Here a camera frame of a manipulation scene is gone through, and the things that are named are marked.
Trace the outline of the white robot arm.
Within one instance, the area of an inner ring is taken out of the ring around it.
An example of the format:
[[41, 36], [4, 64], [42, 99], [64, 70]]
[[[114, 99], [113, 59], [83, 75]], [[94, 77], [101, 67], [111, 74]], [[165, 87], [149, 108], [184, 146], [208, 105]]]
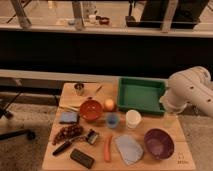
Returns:
[[211, 74], [201, 66], [173, 73], [159, 99], [165, 109], [164, 127], [170, 128], [188, 104], [213, 117], [213, 90], [210, 85]]

